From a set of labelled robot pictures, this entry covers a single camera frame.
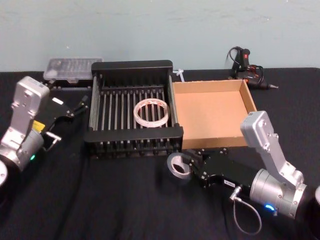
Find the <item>black table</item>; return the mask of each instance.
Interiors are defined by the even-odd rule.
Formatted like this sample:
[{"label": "black table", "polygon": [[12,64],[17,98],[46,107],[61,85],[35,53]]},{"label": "black table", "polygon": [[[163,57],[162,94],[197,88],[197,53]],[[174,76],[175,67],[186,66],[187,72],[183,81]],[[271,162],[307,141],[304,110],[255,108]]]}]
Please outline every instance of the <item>black table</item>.
[{"label": "black table", "polygon": [[[42,72],[0,73],[0,136],[9,126],[10,104],[16,82],[24,76],[42,80]],[[226,70],[189,70],[186,81],[222,80]],[[284,155],[303,172],[306,184],[320,184],[320,70],[272,68],[265,79],[279,89],[251,91],[258,110],[269,114]],[[51,93],[74,106],[86,91]],[[233,223],[229,191],[214,186],[165,186],[161,171],[166,157],[101,159],[85,154],[81,119],[62,125],[63,136],[46,158],[36,157],[25,171],[25,183],[11,208],[0,217],[0,239],[309,239],[308,231],[294,221],[273,217],[255,205],[262,217],[262,231],[247,236]],[[230,157],[256,169],[263,162],[254,150],[239,147]],[[254,215],[237,205],[244,229],[258,226]]]}]

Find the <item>cardboard box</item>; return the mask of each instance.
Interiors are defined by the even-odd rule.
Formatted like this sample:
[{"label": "cardboard box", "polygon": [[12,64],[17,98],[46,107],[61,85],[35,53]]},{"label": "cardboard box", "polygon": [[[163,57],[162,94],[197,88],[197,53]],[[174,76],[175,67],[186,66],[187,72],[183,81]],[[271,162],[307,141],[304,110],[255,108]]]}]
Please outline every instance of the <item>cardboard box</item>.
[{"label": "cardboard box", "polygon": [[240,125],[257,111],[243,80],[174,82],[182,149],[246,146]]}]

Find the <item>blue led light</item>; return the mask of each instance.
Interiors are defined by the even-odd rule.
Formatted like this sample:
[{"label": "blue led light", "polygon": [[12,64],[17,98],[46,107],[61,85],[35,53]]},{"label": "blue led light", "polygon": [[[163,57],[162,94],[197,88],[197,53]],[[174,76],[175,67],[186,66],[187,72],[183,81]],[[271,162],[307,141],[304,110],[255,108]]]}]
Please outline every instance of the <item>blue led light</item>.
[{"label": "blue led light", "polygon": [[264,205],[264,207],[266,208],[266,209],[270,209],[271,211],[275,211],[275,208],[273,207],[273,206],[271,206],[270,204],[266,204],[266,205]]}]

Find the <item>wall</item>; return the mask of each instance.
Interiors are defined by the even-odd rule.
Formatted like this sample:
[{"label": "wall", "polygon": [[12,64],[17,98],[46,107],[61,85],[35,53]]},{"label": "wall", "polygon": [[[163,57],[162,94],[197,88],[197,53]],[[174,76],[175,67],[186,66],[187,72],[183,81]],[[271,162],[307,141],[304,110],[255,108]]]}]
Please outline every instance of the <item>wall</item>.
[{"label": "wall", "polygon": [[320,67],[317,0],[0,0],[0,71],[52,57],[222,69],[228,50],[270,67]]}]

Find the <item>black dish rack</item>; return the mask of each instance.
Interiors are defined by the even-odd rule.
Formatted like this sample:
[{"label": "black dish rack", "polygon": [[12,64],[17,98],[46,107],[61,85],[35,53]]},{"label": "black dish rack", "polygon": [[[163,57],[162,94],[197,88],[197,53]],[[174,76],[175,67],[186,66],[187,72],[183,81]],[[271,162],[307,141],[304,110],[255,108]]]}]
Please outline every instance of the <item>black dish rack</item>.
[{"label": "black dish rack", "polygon": [[[183,128],[178,123],[173,96],[173,63],[169,60],[96,62],[92,65],[92,98],[84,141],[93,156],[143,156],[181,152]],[[133,116],[135,105],[146,98],[169,106],[167,124],[146,128]],[[163,117],[162,107],[143,107],[149,121]]]}]

